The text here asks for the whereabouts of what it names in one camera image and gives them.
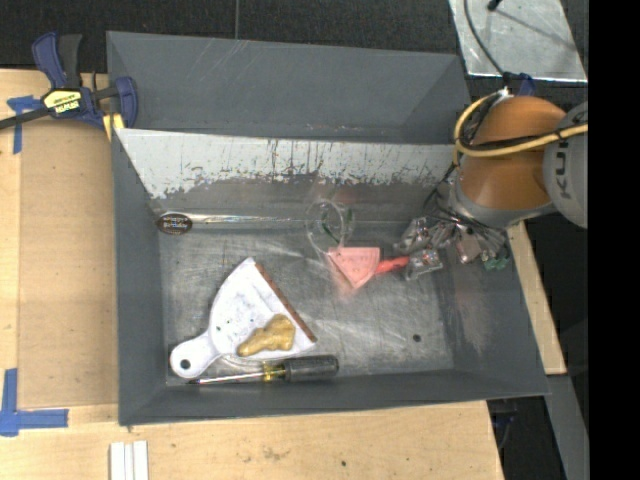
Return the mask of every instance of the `yellow cable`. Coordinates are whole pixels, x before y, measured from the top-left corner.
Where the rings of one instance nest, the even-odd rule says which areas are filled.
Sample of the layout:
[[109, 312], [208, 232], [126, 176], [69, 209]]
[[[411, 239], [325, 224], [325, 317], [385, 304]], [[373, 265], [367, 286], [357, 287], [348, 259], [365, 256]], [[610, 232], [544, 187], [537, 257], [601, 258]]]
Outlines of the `yellow cable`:
[[[483, 98], [480, 98], [479, 100], [477, 100], [477, 101], [473, 102], [471, 105], [469, 105], [462, 112], [462, 114], [460, 114], [460, 117], [456, 121], [456, 125], [455, 125], [454, 130], [453, 130], [453, 138], [455, 139], [456, 144], [460, 140], [459, 139], [460, 138], [460, 130], [462, 129], [462, 125], [467, 120], [469, 115], [472, 114], [480, 105], [482, 105], [486, 100], [488, 100], [492, 96], [494, 96], [494, 94], [489, 94], [488, 96], [484, 96]], [[460, 165], [460, 159], [459, 159], [459, 156], [458, 156], [458, 150], [455, 147], [453, 148], [453, 165], [455, 165], [456, 167], [458, 167]]]
[[566, 128], [558, 132], [542, 135], [541, 137], [532, 139], [531, 141], [526, 142], [524, 144], [518, 144], [517, 146], [507, 146], [504, 148], [482, 150], [482, 151], [468, 149], [462, 145], [462, 143], [460, 142], [460, 139], [456, 139], [455, 150], [464, 155], [469, 155], [477, 158], [511, 155], [513, 153], [519, 153], [521, 151], [527, 151], [529, 149], [545, 146], [557, 140], [564, 140], [564, 139], [568, 139], [569, 137], [573, 137], [575, 135], [583, 134], [587, 132], [588, 129], [589, 129], [589, 125], [585, 123], [578, 126], [572, 126], [571, 128]]

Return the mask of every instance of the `wooden board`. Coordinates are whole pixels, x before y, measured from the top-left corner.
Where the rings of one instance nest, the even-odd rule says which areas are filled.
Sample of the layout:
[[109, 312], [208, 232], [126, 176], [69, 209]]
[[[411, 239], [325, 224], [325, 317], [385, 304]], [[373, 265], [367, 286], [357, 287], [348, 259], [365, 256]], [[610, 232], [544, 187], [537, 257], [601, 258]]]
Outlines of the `wooden board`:
[[509, 228], [508, 235], [544, 371], [547, 375], [566, 374], [567, 365], [560, 348], [558, 332], [524, 222]]
[[119, 427], [116, 406], [0, 441], [0, 478], [108, 478], [115, 441], [146, 440], [149, 477], [503, 479], [486, 404]]
[[[103, 86], [106, 76], [98, 82]], [[0, 87], [4, 103], [9, 97], [39, 97], [49, 82], [35, 70], [3, 70]], [[3, 160], [20, 162], [11, 181], [14, 189], [21, 185], [18, 406], [116, 402], [113, 195], [106, 134], [75, 121], [43, 118], [23, 125], [18, 156], [9, 147], [13, 130], [2, 137]], [[10, 229], [15, 232], [16, 226]], [[11, 317], [5, 318], [4, 326], [12, 325]]]

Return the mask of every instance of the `clamp handle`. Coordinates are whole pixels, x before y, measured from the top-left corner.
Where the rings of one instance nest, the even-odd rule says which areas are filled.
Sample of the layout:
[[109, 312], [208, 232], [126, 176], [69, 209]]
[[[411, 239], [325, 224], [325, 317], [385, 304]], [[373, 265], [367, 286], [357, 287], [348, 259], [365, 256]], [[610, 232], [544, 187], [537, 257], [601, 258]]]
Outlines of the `clamp handle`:
[[60, 59], [60, 55], [58, 54], [57, 32], [47, 32], [36, 39], [31, 45], [31, 52], [33, 53], [33, 59], [35, 60], [36, 66], [47, 76], [49, 82], [51, 82], [52, 89], [59, 89], [61, 87], [68, 86], [77, 87], [80, 85], [80, 77], [76, 71], [76, 60], [82, 36], [74, 34], [63, 37], [66, 37], [63, 41], [64, 52], [67, 55], [67, 59], [65, 59], [67, 61], [66, 71], [65, 66]]

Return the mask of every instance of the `blue tape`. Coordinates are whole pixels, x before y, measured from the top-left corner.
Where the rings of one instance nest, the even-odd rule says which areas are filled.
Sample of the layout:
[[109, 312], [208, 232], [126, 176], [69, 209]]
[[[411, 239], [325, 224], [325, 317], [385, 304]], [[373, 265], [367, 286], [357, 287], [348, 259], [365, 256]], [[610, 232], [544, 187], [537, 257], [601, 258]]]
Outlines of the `blue tape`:
[[2, 410], [0, 410], [0, 436], [15, 437], [22, 429], [67, 427], [69, 409], [18, 411], [18, 370], [4, 372]]
[[[42, 103], [39, 99], [33, 96], [21, 96], [19, 98], [9, 98], [7, 105], [13, 110], [16, 115], [22, 114], [25, 110], [37, 110], [42, 108]], [[22, 151], [22, 125], [18, 123], [13, 132], [13, 154], [20, 153]]]

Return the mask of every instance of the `clear plastic object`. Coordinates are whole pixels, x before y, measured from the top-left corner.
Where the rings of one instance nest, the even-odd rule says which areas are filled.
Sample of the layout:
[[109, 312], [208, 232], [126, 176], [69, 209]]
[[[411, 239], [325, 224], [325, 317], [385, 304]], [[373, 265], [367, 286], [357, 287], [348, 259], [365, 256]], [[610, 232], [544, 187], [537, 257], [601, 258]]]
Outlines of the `clear plastic object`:
[[355, 228], [355, 214], [344, 204], [319, 199], [307, 208], [304, 225], [311, 246], [322, 257], [330, 247], [346, 245]]

